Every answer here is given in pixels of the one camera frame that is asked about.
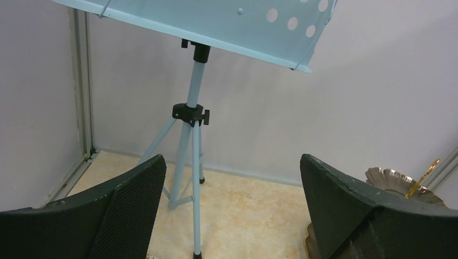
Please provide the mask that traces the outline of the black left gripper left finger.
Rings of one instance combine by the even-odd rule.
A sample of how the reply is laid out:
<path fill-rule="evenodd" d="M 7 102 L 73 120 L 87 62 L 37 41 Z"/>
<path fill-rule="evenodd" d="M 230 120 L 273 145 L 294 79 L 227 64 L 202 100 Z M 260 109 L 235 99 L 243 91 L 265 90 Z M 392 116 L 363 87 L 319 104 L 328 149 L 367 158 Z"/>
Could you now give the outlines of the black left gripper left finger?
<path fill-rule="evenodd" d="M 156 155 L 41 208 L 1 212 L 1 258 L 145 258 L 165 177 Z"/>

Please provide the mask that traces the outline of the light blue music stand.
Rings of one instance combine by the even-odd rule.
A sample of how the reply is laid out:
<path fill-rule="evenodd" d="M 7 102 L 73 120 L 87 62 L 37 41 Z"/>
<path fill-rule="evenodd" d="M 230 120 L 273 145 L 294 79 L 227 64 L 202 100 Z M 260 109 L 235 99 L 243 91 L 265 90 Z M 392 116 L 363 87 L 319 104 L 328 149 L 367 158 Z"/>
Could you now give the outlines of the light blue music stand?
<path fill-rule="evenodd" d="M 316 44 L 333 17 L 336 1 L 62 1 L 62 5 L 181 39 L 194 46 L 187 100 L 175 104 L 141 158 L 150 158 L 176 121 L 183 123 L 171 189 L 163 189 L 169 208 L 193 204 L 193 257 L 202 258 L 200 185 L 203 174 L 203 125 L 209 110 L 198 104 L 211 48 L 310 72 Z"/>

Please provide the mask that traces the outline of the three-tier smoked glass stand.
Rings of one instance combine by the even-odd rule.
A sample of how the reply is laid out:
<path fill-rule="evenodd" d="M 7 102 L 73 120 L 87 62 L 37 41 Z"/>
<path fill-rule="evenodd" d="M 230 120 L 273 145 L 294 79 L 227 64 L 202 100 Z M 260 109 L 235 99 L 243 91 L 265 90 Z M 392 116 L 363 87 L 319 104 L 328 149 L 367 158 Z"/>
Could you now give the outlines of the three-tier smoked glass stand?
<path fill-rule="evenodd" d="M 377 187 L 385 192 L 405 197 L 413 187 L 417 187 L 409 196 L 410 199 L 437 205 L 440 207 L 448 207 L 447 204 L 434 194 L 428 188 L 418 184 L 410 176 L 404 175 L 393 169 L 383 169 L 380 167 L 369 168 L 365 172 L 366 183 Z M 318 243 L 311 222 L 306 226 L 306 237 L 304 238 L 304 246 L 308 258 L 320 258 Z"/>

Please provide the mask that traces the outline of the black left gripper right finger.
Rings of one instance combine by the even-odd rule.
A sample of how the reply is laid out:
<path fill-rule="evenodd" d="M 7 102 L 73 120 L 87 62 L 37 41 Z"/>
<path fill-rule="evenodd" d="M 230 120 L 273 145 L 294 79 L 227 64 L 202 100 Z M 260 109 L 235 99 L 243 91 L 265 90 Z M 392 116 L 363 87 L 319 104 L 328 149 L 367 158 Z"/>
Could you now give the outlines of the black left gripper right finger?
<path fill-rule="evenodd" d="M 321 258 L 457 258 L 457 211 L 406 199 L 320 159 L 300 159 Z"/>

